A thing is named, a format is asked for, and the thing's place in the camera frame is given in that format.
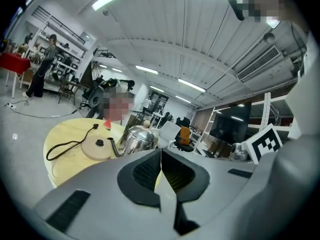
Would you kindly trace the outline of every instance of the monitor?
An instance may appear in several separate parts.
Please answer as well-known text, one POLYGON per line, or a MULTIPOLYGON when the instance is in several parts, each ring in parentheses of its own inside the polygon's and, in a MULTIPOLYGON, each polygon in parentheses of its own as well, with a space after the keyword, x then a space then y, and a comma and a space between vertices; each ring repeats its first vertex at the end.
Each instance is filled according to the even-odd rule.
POLYGON ((218 111, 210 135, 228 144, 245 140, 251 113, 251 102, 218 111))

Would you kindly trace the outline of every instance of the silver kettle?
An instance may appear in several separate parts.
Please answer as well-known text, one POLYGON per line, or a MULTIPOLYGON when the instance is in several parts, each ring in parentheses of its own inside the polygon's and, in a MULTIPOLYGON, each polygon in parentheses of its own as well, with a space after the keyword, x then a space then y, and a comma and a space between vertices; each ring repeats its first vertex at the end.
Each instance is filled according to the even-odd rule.
POLYGON ((117 144, 113 138, 111 141, 112 149, 117 158, 155 148, 155 136, 149 129, 150 121, 146 120, 142 125, 135 125, 129 128, 121 136, 117 144))

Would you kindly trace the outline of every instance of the red table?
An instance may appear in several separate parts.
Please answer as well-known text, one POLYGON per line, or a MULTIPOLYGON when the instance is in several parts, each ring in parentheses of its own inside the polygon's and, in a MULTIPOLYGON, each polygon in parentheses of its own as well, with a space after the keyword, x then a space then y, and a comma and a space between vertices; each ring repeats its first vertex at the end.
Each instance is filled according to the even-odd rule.
POLYGON ((17 78, 20 80, 20 89, 24 80, 25 71, 30 68, 30 60, 28 58, 21 58, 13 53, 4 52, 0 57, 0 68, 8 70, 6 75, 5 86, 8 86, 8 79, 10 71, 14 72, 12 95, 15 97, 17 78))

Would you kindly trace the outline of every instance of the white shoe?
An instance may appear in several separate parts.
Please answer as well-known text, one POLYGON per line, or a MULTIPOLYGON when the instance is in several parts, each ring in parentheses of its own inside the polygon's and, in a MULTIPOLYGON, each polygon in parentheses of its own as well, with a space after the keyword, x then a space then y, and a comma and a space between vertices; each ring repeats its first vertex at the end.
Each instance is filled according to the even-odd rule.
POLYGON ((26 94, 26 92, 25 92, 25 91, 22 93, 22 97, 25 97, 25 98, 27 98, 27 99, 29 99, 29 98, 30 98, 30 97, 26 94))

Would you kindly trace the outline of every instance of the yellow table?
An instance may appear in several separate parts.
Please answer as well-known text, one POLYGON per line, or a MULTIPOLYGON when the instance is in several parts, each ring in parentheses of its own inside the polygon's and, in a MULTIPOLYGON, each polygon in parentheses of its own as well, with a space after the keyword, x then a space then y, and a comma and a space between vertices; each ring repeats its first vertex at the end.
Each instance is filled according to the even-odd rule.
MULTIPOLYGON (((49 179, 54 187, 61 185, 83 169, 99 163, 99 161, 92 160, 85 156, 82 152, 81 145, 72 148, 53 161, 48 161, 46 159, 47 152, 57 144, 69 141, 81 141, 85 137, 87 131, 92 128, 93 124, 99 124, 99 127, 91 130, 88 136, 101 135, 105 138, 112 137, 114 138, 114 141, 117 142, 122 136, 125 128, 121 125, 111 123, 111 130, 107 130, 103 126, 104 122, 104 120, 100 119, 76 118, 59 123, 49 132, 44 141, 43 158, 49 179)), ((57 147, 50 153, 49 158, 57 156, 72 145, 74 145, 74 143, 57 147)), ((112 152, 111 159, 115 158, 116 156, 112 152)))

